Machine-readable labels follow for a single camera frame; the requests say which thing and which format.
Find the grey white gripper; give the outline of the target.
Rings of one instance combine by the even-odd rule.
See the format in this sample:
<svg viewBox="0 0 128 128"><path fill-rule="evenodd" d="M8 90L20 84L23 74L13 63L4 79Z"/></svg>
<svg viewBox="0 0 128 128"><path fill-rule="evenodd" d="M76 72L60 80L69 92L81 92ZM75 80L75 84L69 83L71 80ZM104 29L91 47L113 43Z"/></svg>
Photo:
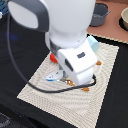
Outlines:
<svg viewBox="0 0 128 128"><path fill-rule="evenodd" d="M97 57L88 39L85 39L77 48L62 49L50 43L50 50L76 86L88 84L91 81Z"/></svg>

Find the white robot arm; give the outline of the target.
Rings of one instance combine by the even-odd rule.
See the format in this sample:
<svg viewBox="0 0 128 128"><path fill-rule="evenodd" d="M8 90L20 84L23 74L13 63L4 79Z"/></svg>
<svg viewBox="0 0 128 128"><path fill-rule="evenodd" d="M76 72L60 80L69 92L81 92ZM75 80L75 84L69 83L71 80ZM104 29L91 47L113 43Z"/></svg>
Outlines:
<svg viewBox="0 0 128 128"><path fill-rule="evenodd" d="M45 33L58 63L76 85L89 83L97 58L86 39L95 0L9 0L14 20Z"/></svg>

